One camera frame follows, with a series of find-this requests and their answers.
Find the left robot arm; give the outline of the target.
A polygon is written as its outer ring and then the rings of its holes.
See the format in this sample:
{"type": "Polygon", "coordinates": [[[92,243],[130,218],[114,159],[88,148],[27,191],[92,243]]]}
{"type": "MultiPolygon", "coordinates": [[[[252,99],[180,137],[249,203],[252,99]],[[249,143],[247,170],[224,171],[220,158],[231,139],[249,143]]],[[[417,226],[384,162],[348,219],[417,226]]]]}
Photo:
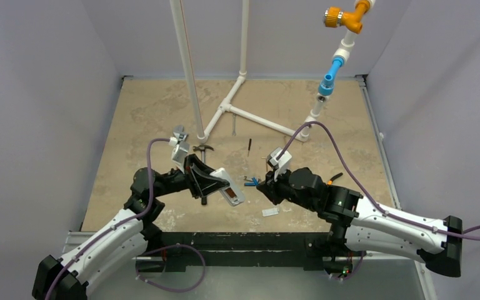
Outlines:
{"type": "Polygon", "coordinates": [[[32,288],[34,299],[87,299],[94,288],[126,261],[161,249],[161,230],[154,225],[165,205],[160,196],[188,190],[193,198],[219,192],[236,206],[244,196],[228,172],[213,169],[196,155],[159,174],[147,166],[136,171],[131,194],[123,208],[85,242],[59,258],[46,256],[38,265],[32,288]]]}

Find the white battery cover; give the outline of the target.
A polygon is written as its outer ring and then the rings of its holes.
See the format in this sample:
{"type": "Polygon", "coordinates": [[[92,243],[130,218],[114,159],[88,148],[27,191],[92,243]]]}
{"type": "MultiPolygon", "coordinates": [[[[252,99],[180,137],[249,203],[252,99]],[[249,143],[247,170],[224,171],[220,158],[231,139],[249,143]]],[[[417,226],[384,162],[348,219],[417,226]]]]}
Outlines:
{"type": "Polygon", "coordinates": [[[279,209],[277,207],[273,207],[271,209],[263,209],[261,211],[262,216],[264,218],[269,217],[269,216],[275,216],[279,214],[279,209]]]}

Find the white remote control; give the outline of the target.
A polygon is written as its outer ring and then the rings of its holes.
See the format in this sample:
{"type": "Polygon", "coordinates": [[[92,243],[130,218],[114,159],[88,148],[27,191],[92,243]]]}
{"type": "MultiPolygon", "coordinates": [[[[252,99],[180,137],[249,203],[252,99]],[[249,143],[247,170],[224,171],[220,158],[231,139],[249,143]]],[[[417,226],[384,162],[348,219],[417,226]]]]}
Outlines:
{"type": "Polygon", "coordinates": [[[223,167],[212,171],[210,175],[225,182],[225,187],[221,187],[219,192],[230,206],[235,207],[245,202],[245,195],[223,167]]]}

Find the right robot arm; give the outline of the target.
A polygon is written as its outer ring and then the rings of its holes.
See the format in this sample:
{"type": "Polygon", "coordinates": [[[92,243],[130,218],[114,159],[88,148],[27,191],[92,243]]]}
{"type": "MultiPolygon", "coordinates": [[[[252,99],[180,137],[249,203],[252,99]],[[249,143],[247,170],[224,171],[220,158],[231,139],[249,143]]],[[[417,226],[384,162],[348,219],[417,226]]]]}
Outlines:
{"type": "Polygon", "coordinates": [[[331,224],[326,246],[333,254],[375,251],[413,259],[442,276],[461,276],[458,217],[433,219],[373,204],[358,191],[326,184],[307,167],[278,176],[270,171],[257,190],[274,205],[287,200],[331,224]]]}

